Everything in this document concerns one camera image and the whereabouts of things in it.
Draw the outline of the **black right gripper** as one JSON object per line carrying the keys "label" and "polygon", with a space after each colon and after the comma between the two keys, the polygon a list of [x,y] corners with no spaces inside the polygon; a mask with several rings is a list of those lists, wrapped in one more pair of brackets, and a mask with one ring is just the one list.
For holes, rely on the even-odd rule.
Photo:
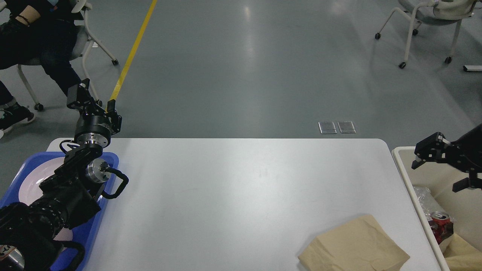
{"label": "black right gripper", "polygon": [[[448,158],[444,156],[447,149]],[[411,164],[413,170],[426,162],[436,162],[449,164],[461,172],[475,172],[453,183],[453,192],[482,188],[482,179],[477,176],[482,170],[482,125],[477,125],[451,142],[441,132],[435,132],[416,144],[414,154],[415,160]]]}

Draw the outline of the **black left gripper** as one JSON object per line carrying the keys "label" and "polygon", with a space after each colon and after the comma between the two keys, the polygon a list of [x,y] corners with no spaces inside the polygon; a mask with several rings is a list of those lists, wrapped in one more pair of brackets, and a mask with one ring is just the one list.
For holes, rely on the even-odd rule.
{"label": "black left gripper", "polygon": [[76,123],[74,141],[77,144],[97,144],[102,148],[111,142],[111,136],[120,132],[122,116],[115,109],[116,100],[107,103],[104,116],[99,116],[99,107],[89,92],[90,79],[83,79],[67,91],[67,108],[76,110],[79,119]]}

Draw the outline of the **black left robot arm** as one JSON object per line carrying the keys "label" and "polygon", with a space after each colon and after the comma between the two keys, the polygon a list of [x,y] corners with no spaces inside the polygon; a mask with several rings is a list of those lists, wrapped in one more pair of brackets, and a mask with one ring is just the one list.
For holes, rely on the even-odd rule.
{"label": "black left robot arm", "polygon": [[100,198],[115,199],[129,179],[101,159],[122,117],[114,99],[103,109],[89,92],[88,78],[68,90],[67,107],[79,112],[71,150],[62,165],[40,183],[42,196],[27,205],[13,202],[1,208],[1,270],[49,271],[62,252],[77,251],[65,267],[74,271],[83,262],[86,248],[79,242],[59,241],[64,228],[87,223],[98,212]]}

